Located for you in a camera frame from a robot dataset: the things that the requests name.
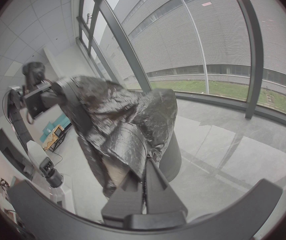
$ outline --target gray cylinder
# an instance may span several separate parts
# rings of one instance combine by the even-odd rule
[[[180,171],[182,164],[182,157],[180,147],[178,146],[175,133],[169,142],[165,153],[160,161],[160,171],[163,173],[168,182],[171,182]]]

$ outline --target manhole cover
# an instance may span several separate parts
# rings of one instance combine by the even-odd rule
[[[274,97],[272,95],[266,94],[267,102],[274,104]]]

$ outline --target ceiling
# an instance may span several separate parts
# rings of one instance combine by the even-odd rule
[[[0,116],[8,86],[22,85],[21,67],[48,59],[75,44],[71,0],[13,0],[0,17]]]

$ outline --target floor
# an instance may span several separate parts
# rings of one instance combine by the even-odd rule
[[[219,106],[185,100],[177,100],[177,105],[175,133],[182,166],[170,185],[188,208],[188,221],[225,208],[266,178],[284,194],[257,233],[260,239],[286,210],[286,127],[259,116],[248,120],[244,112]],[[56,152],[63,157],[57,170],[72,177],[77,214],[102,220],[107,200],[73,129]],[[61,159],[49,156],[54,163]],[[41,177],[33,181],[47,187]]]

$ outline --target window pane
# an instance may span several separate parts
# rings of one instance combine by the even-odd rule
[[[93,8],[94,8],[94,1],[93,0],[84,0],[82,18],[83,18],[84,22],[87,24],[88,28],[90,28]]]
[[[85,46],[89,48],[89,39],[87,38],[83,30],[82,30],[82,41],[84,42]]]
[[[102,75],[104,76],[104,79],[111,81],[109,74],[105,70],[104,66],[102,65],[100,59],[96,55],[96,52],[94,51],[93,48],[91,49],[91,56],[92,56],[93,60],[95,61],[96,65],[98,66],[99,70],[101,71]]]
[[[209,94],[245,101],[251,52],[237,0],[184,0],[200,35]],[[200,45],[181,0],[107,0],[153,88],[205,93]]]
[[[107,63],[119,83],[125,85],[127,89],[141,89],[129,63],[101,12],[98,13],[93,38],[98,43]]]
[[[258,104],[286,113],[286,13],[275,0],[251,0],[260,24],[264,71]]]

